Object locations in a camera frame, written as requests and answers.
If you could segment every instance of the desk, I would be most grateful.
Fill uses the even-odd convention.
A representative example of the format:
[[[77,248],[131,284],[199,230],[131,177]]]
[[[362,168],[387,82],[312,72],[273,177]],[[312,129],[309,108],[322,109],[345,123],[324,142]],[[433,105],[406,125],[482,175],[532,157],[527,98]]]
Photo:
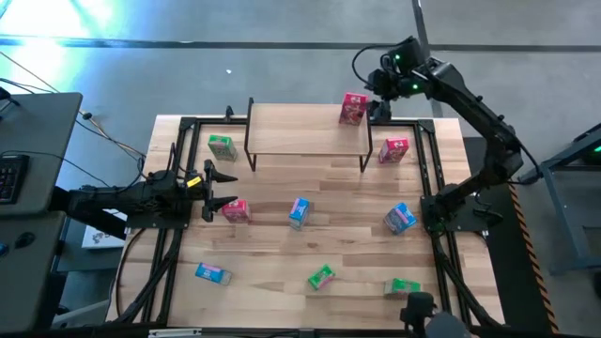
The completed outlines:
[[[57,278],[63,284],[66,278],[51,277],[65,218],[64,212],[55,211],[28,217],[26,221],[3,220],[0,224],[0,241],[10,246],[10,251],[0,257],[0,332],[50,327],[53,306],[59,299],[53,299],[56,294],[52,294],[48,284],[52,285]],[[15,249],[15,240],[24,232],[33,233],[36,239],[24,248]]]
[[[146,171],[164,168],[180,119],[178,115],[157,116]],[[445,179],[459,182],[470,175],[459,122],[434,121]],[[390,136],[405,136],[410,145],[415,144],[410,128],[373,127],[372,133],[375,151]],[[205,223],[200,219],[201,205],[194,204],[179,253],[169,326],[401,329],[398,316],[405,302],[382,297],[386,280],[411,279],[435,299],[439,297],[430,238],[423,225],[417,223],[394,237],[382,222],[400,201],[421,219],[423,190],[415,147],[409,147],[400,165],[371,161],[363,174],[357,170],[355,158],[302,155],[264,155],[253,173],[244,159],[215,161],[207,146],[211,134],[230,136],[237,149],[242,149],[245,129],[203,126],[195,165],[201,168],[203,160],[212,159],[220,172],[238,177],[237,182],[214,185],[215,195],[247,199],[253,222],[232,225],[216,214],[213,223]],[[429,148],[425,152],[431,165]],[[430,179],[436,190],[434,178]],[[309,224],[301,232],[287,224],[287,213],[298,196],[312,203]],[[157,231],[147,230],[125,262],[120,285],[123,308],[147,280],[156,236]],[[473,234],[456,237],[466,283],[502,322],[484,242]],[[232,271],[231,284],[221,286],[194,277],[199,262]],[[337,279],[314,291],[306,279],[325,263]],[[454,314],[458,314],[455,289],[449,289]],[[163,284],[159,284],[153,318],[162,290]],[[115,317],[113,299],[107,319]]]
[[[24,150],[64,157],[82,94],[25,94],[13,98],[21,106],[11,104],[3,112],[0,153]],[[2,217],[39,214],[50,205],[62,160],[48,155],[25,155],[30,160],[19,199],[16,204],[0,206]]]

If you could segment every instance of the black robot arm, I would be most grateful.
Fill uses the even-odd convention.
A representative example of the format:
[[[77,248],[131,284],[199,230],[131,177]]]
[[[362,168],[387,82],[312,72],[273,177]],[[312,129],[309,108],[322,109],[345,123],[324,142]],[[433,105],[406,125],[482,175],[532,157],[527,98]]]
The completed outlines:
[[[71,218],[118,238],[125,237],[126,223],[105,209],[126,214],[128,227],[182,228],[190,219],[192,202],[204,201],[202,218],[212,222],[214,212],[237,199],[236,196],[213,197],[212,183],[238,179],[218,172],[211,160],[205,160],[204,172],[204,176],[191,175],[187,182],[178,181],[175,172],[164,170],[129,187],[83,186],[68,192],[62,209]]]
[[[390,118],[390,100],[425,94],[450,105],[486,139],[482,169],[459,184],[446,185],[436,195],[432,212],[437,220],[450,221],[467,196],[506,182],[522,166],[521,143],[514,128],[466,88],[452,64],[435,57],[425,59],[417,39],[409,37],[394,45],[380,58],[380,65],[381,69],[369,75],[365,87],[383,100],[371,104],[372,119]]]
[[[521,143],[514,128],[503,122],[504,116],[494,114],[482,103],[482,97],[474,96],[466,88],[463,77],[453,65],[432,57],[416,72],[420,70],[425,70],[425,95],[449,104],[486,139],[482,169],[458,185],[445,186],[437,195],[436,213],[451,220],[467,196],[505,183],[523,165]]]

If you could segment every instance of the wooden tabletop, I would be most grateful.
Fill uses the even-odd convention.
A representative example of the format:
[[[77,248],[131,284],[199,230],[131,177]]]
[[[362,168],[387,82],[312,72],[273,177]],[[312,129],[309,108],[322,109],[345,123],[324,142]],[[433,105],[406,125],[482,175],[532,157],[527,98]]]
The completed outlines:
[[[366,155],[366,119],[359,127],[338,124],[341,110],[340,104],[255,103],[248,150],[270,155]]]
[[[146,171],[161,170],[166,164],[180,118],[157,116]],[[458,120],[434,121],[445,180],[460,182],[470,169]],[[382,222],[399,202],[407,203],[418,221],[422,218],[418,200],[423,191],[411,128],[374,127],[375,153],[391,136],[408,137],[409,151],[400,164],[379,164],[373,156],[363,174],[358,160],[349,157],[264,155],[257,159],[255,173],[244,156],[236,162],[215,161],[208,137],[230,136],[241,152],[244,132],[243,126],[202,127],[196,167],[212,159],[219,171],[238,177],[237,182],[214,184],[215,196],[248,200],[253,221],[233,225],[216,214],[213,223],[205,223],[200,218],[201,204],[194,204],[178,259],[170,326],[402,329],[398,316],[405,302],[382,297],[384,282],[392,278],[421,283],[439,304],[432,248],[423,224],[418,222],[395,237]],[[425,153],[432,173],[429,148]],[[434,176],[430,179],[435,192]],[[308,224],[297,232],[288,226],[287,214],[299,196],[311,201],[311,214]],[[157,231],[147,230],[125,262],[119,286],[122,308],[148,278],[156,236]],[[466,283],[502,322],[485,243],[471,233],[458,233],[456,238]],[[231,271],[230,285],[194,277],[200,262]],[[336,272],[336,279],[315,291],[307,278],[326,263]],[[458,315],[455,289],[449,285]],[[153,317],[162,287],[157,289]],[[107,319],[115,316],[113,300]]]

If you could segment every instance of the gray floor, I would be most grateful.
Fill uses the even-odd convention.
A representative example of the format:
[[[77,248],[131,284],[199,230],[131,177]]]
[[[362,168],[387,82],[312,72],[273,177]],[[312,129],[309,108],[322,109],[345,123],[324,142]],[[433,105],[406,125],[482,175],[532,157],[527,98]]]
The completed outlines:
[[[31,2],[11,2],[0,20],[0,34],[9,35],[4,38],[334,43],[320,50],[278,49],[277,44],[270,49],[106,49],[63,48],[29,38],[25,46],[2,47],[60,90],[82,92],[84,109],[115,138],[143,151],[157,114],[222,114],[228,104],[244,112],[249,96],[259,102],[331,103],[339,102],[345,91],[364,92],[349,66],[355,51],[335,50],[335,43],[391,43],[418,31],[411,0],[57,0],[51,5],[36,2],[39,14],[28,7]],[[593,46],[601,51],[600,1],[422,0],[421,5],[430,43],[480,51],[433,55],[453,62],[468,87],[506,116],[538,160],[599,122],[601,55],[578,50]],[[486,52],[491,45],[506,50],[569,45],[574,51]],[[366,76],[377,65],[378,53],[366,53],[358,70]],[[40,85],[5,59],[0,59],[0,69],[2,77]],[[401,116],[433,114],[423,98],[400,100],[393,110]],[[456,116],[447,106],[442,112]],[[462,129],[475,135],[465,124]],[[129,183],[135,174],[130,158],[78,127],[67,157],[117,185]],[[523,170],[531,167],[528,163]],[[63,166],[59,185],[77,188],[84,183],[94,182]],[[549,267],[564,258],[558,256],[562,229],[542,183],[519,192],[538,258]],[[589,272],[544,273],[562,332],[598,335],[601,301],[593,295]],[[110,283],[105,275],[73,274],[64,302],[85,305],[73,301],[82,285],[96,295],[87,301],[105,298]]]

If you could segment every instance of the juice box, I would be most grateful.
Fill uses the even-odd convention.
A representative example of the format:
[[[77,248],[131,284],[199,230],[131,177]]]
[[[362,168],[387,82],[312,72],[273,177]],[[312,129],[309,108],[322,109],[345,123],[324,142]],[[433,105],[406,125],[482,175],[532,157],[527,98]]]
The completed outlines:
[[[215,155],[216,160],[235,161],[238,155],[232,138],[228,136],[210,135],[208,147]]]
[[[248,223],[251,220],[251,208],[248,202],[242,199],[223,206],[222,214],[230,223]]]
[[[290,220],[290,226],[295,230],[301,230],[302,226],[307,221],[307,217],[309,216],[309,206],[310,203],[308,199],[299,197],[294,201],[288,219]]]
[[[417,282],[394,278],[384,284],[384,296],[403,299],[411,292],[419,292],[421,288]]]
[[[309,277],[309,284],[313,289],[318,290],[320,287],[323,287],[333,280],[335,276],[336,274],[331,270],[330,266],[325,264],[318,272]]]
[[[338,123],[359,126],[366,110],[367,95],[346,93]]]
[[[204,278],[213,283],[228,285],[229,281],[232,279],[232,272],[213,267],[206,263],[200,263],[196,270],[196,277]]]
[[[391,228],[393,234],[398,235],[414,225],[417,219],[405,203],[399,203],[384,217],[384,222]]]
[[[379,151],[380,163],[400,162],[409,149],[409,140],[406,137],[387,138]]]

